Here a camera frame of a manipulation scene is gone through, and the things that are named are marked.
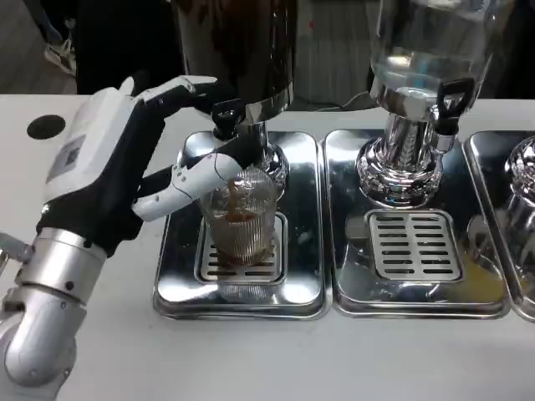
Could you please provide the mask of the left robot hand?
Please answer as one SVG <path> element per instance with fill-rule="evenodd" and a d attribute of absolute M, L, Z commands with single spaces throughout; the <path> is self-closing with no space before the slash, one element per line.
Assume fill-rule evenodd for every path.
<path fill-rule="evenodd" d="M 257 162 L 261 145 L 240 135 L 147 175 L 166 119 L 186 108 L 209 114 L 224 131 L 244 113 L 235 92 L 209 76 L 182 75 L 151 89 L 129 77 L 91 95 L 48 172 L 37 231 L 68 231 L 112 256 L 144 222 L 190 205 Z"/>

